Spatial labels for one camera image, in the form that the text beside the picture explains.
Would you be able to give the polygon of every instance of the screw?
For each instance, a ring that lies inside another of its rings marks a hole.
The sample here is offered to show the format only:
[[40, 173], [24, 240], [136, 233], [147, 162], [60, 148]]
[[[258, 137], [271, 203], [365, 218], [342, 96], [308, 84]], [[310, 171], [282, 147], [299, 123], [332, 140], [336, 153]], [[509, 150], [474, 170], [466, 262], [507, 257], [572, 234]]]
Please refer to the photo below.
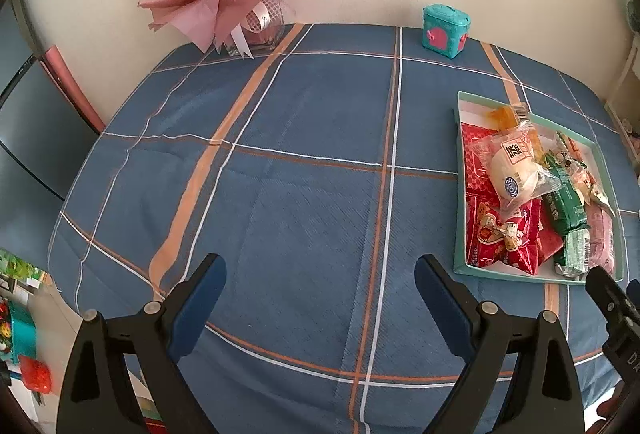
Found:
[[160, 311], [160, 309], [162, 308], [162, 304], [156, 301], [153, 302], [149, 302], [146, 306], [145, 306], [145, 313], [147, 315], [155, 315], [156, 313], [158, 313], [158, 311]]
[[82, 315], [82, 318], [85, 322], [93, 322], [98, 318], [98, 311], [95, 309], [89, 309], [89, 311]]
[[480, 309], [487, 315], [495, 315], [498, 312], [498, 306], [493, 302], [483, 302]]
[[542, 313], [542, 318], [550, 324], [553, 324], [558, 320], [558, 317], [553, 311], [545, 311], [544, 313]]

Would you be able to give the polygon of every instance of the blue tablecloth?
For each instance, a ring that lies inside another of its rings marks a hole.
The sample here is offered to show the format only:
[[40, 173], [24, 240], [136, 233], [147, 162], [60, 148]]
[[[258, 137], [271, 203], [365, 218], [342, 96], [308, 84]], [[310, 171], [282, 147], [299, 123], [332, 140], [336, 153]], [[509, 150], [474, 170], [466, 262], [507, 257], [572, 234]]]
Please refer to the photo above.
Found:
[[[579, 81], [472, 39], [449, 60], [407, 28], [294, 26], [278, 51], [167, 56], [98, 139], [50, 245], [66, 301], [107, 317], [139, 311], [209, 252], [225, 258], [225, 290], [180, 362], [222, 434], [418, 434], [434, 416], [462, 362], [414, 265], [433, 253], [452, 267], [460, 90], [507, 102], [511, 89], [599, 144], [623, 209], [625, 283], [638, 276], [640, 190]], [[545, 307], [543, 284], [455, 278], [508, 313]], [[599, 351], [603, 319], [584, 288], [559, 297], [591, 403], [617, 378]]]

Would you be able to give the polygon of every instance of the blue gripper pad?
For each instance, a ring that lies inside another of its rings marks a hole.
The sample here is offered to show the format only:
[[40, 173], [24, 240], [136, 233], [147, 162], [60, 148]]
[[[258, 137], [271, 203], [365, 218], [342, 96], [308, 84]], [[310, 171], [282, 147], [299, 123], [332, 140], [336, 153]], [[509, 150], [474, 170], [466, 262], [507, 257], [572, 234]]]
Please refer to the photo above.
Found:
[[631, 303], [640, 311], [640, 282], [632, 280], [626, 287], [626, 296], [629, 297]]
[[168, 348], [174, 362], [193, 351], [225, 283], [225, 260], [217, 257], [175, 318]]
[[[444, 276], [448, 277], [444, 270], [442, 272]], [[415, 264], [415, 286], [422, 300], [427, 304], [429, 312], [440, 330], [440, 334], [447, 342], [449, 351], [463, 358], [468, 364], [476, 354], [476, 349], [472, 343], [472, 324], [445, 286], [441, 277], [427, 262], [426, 256], [420, 257]], [[469, 297], [475, 302], [471, 293], [469, 293]], [[475, 308], [473, 302], [470, 303], [471, 308]]]

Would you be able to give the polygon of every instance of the teal box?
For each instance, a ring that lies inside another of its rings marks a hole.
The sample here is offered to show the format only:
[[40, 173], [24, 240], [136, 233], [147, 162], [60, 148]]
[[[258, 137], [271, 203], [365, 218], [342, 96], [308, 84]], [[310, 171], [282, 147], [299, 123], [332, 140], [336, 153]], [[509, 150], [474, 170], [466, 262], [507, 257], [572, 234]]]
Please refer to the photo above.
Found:
[[465, 48], [471, 17], [459, 9], [433, 4], [422, 11], [424, 32], [422, 45], [427, 49], [455, 58]]
[[18, 364], [18, 355], [23, 354], [30, 358], [36, 357], [36, 326], [33, 324], [31, 314], [27, 308], [18, 303], [9, 301], [11, 313], [11, 329], [14, 347], [10, 356], [14, 364]]

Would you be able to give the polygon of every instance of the floor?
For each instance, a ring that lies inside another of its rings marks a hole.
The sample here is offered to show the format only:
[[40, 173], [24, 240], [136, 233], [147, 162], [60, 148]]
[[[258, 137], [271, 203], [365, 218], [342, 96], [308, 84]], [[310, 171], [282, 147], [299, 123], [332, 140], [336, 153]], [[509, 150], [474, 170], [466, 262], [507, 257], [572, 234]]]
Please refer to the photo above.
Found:
[[[33, 295], [20, 288], [17, 290], [14, 295], [3, 292], [2, 296], [27, 304], [36, 324], [38, 359], [47, 364], [51, 371], [51, 393], [43, 396], [42, 404], [38, 405], [22, 382], [14, 380], [11, 389], [31, 419], [37, 420], [47, 434], [54, 433], [66, 363], [82, 319], [62, 300], [55, 284], [42, 285]], [[146, 387], [134, 375], [129, 375], [136, 396], [150, 399]]]

